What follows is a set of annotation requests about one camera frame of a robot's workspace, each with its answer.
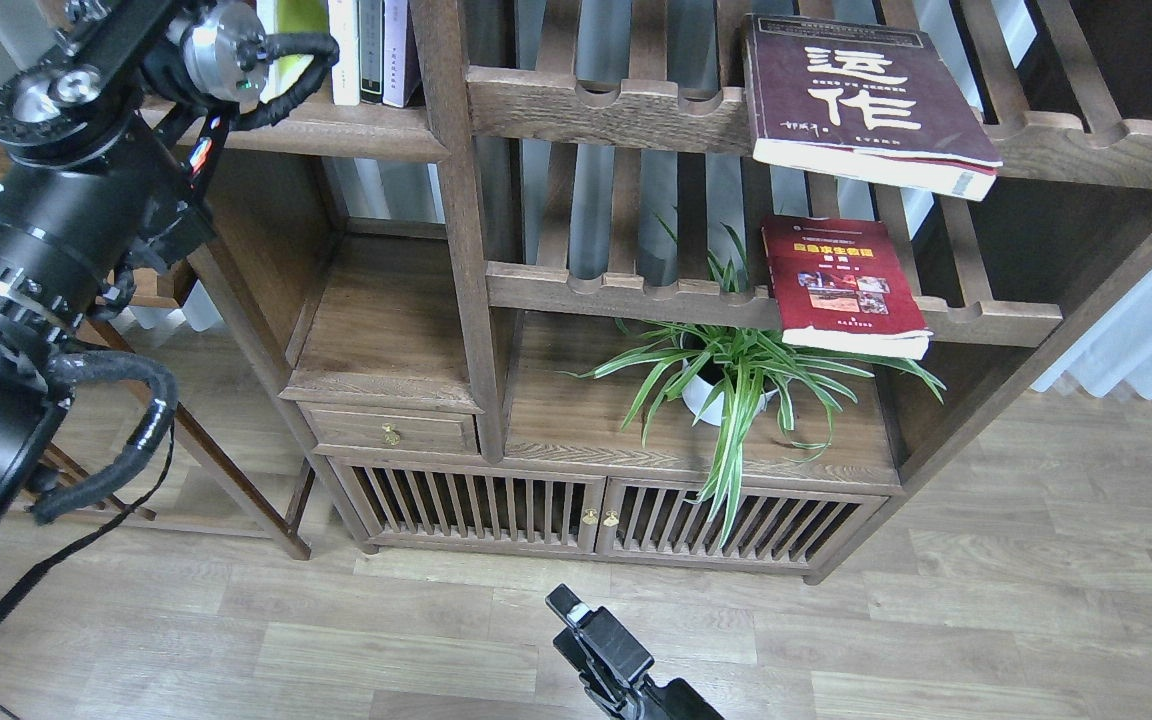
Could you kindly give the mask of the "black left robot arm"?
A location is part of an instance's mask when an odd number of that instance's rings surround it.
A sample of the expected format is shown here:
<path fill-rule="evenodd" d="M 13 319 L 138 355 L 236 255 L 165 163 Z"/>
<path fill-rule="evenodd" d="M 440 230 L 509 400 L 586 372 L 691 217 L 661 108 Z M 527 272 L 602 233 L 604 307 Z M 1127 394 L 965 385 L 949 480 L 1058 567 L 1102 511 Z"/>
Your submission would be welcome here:
<path fill-rule="evenodd" d="M 204 195 L 229 132 L 274 126 L 338 63 L 324 32 L 265 31 L 242 1 L 71 1 L 71 29 L 0 86 L 0 520 L 32 488 L 36 520 L 109 497 L 172 427 L 179 386 L 141 355 L 82 351 L 132 272 L 169 270 L 215 236 Z M 81 382 L 146 384 L 109 467 L 76 486 L 41 456 Z"/>

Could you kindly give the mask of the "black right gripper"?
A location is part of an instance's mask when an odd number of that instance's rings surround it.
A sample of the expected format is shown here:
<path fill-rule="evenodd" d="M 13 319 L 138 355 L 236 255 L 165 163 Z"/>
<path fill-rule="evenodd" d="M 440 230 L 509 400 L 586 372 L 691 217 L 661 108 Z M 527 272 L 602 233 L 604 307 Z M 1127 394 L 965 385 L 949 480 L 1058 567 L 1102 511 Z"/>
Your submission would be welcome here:
<path fill-rule="evenodd" d="M 553 646 L 579 673 L 585 692 L 612 719 L 721 719 L 685 682 L 657 685 L 646 674 L 654 657 L 611 611 L 591 611 L 566 584 L 545 597 L 566 629 Z"/>

